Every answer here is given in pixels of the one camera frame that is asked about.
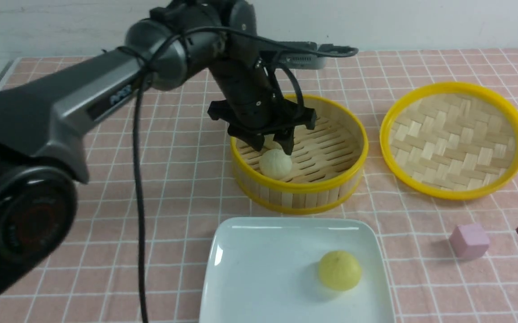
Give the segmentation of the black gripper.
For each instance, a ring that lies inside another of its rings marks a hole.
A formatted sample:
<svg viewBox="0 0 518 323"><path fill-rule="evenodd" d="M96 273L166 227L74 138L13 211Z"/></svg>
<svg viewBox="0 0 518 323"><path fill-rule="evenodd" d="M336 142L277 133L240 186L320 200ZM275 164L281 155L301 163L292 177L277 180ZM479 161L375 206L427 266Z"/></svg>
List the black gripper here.
<svg viewBox="0 0 518 323"><path fill-rule="evenodd" d="M316 112L305 105L304 96L291 69L279 61L265 63L263 45L281 41L264 41L253 37L218 33L216 60L209 69L224 95L208 109L210 118L229 124L228 133L261 152L265 136L291 156L294 131L298 126L314 129Z"/></svg>

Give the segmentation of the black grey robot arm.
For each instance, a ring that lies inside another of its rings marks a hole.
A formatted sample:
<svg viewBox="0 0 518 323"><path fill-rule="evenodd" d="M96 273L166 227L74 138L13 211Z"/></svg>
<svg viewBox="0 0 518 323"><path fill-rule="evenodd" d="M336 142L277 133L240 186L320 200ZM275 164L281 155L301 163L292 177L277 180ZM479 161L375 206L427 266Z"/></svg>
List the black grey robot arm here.
<svg viewBox="0 0 518 323"><path fill-rule="evenodd" d="M290 69L283 53L314 55L311 42L257 35L255 10L244 0L173 0L128 29L124 45L27 84L0 91L0 295L64 241L78 210L75 183L87 183L84 137L135 100L132 141L136 194L140 107L149 89L172 91L208 70L224 100L210 119L228 134L263 148L274 135L293 151L297 126L316 113L301 94L286 100L274 72Z"/></svg>

